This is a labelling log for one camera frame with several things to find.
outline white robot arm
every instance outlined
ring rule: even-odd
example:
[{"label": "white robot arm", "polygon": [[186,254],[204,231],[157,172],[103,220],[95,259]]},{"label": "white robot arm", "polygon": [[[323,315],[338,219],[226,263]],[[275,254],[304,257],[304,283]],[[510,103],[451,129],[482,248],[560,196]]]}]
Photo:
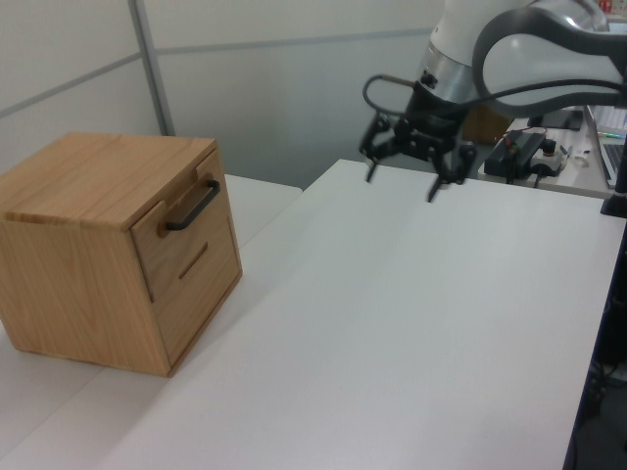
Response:
[{"label": "white robot arm", "polygon": [[[468,110],[479,103],[513,118],[575,105],[627,106],[627,35],[608,32],[594,1],[480,3],[446,0],[418,81],[377,75],[366,84],[364,98],[377,111],[360,148],[372,163],[368,179],[380,160],[402,153],[436,167],[439,177],[429,200],[440,185],[461,184],[474,151],[462,146],[454,170],[443,157],[456,146]],[[369,100],[367,88],[378,79],[413,88],[403,112]],[[392,139],[373,145],[375,135],[390,129]],[[619,174],[627,172],[627,163],[623,166]],[[627,174],[623,181],[616,192],[627,203]]]}]

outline white table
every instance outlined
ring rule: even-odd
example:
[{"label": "white table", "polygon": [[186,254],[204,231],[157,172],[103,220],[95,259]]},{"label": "white table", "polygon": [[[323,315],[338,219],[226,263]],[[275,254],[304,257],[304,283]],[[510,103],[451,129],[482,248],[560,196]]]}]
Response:
[{"label": "white table", "polygon": [[0,469],[561,469],[625,221],[339,162],[174,378],[105,369]]},{"label": "white table", "polygon": [[[291,186],[226,176],[240,247],[298,198]],[[0,459],[102,367],[17,352],[0,323]]]},{"label": "white table", "polygon": [[[566,165],[557,177],[546,177],[540,180],[539,188],[561,193],[577,194],[592,198],[606,199],[612,195],[613,191],[607,187],[607,182],[603,173],[603,164],[596,147],[592,143],[592,131],[588,125],[587,113],[584,114],[584,122],[581,130],[548,129],[547,137],[557,142],[557,145],[568,149],[573,147],[571,157],[566,161]],[[527,119],[515,119],[508,130],[524,129],[527,127]],[[541,132],[542,129],[530,129],[526,132]],[[486,174],[484,165],[479,168],[478,179],[505,183],[504,178]],[[533,188],[536,182],[536,175],[532,174],[526,179],[514,181],[516,186]]]}]

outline wooden box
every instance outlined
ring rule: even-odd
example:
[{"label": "wooden box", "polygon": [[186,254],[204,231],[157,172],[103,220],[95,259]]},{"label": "wooden box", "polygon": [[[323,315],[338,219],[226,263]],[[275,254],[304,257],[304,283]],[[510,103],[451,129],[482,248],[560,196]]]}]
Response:
[{"label": "wooden box", "polygon": [[171,376],[241,274],[213,139],[71,133],[0,176],[20,351]]}]

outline black metal handle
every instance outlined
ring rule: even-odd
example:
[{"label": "black metal handle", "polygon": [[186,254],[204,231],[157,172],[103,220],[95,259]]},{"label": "black metal handle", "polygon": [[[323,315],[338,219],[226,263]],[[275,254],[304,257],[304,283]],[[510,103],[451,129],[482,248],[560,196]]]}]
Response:
[{"label": "black metal handle", "polygon": [[207,181],[207,186],[212,188],[212,191],[210,191],[209,194],[205,196],[200,203],[198,203],[198,206],[190,211],[190,213],[183,220],[180,222],[166,222],[167,230],[172,232],[185,230],[196,219],[196,217],[200,215],[200,212],[202,212],[203,209],[214,199],[214,197],[217,196],[217,193],[219,193],[218,181],[210,179]]}]

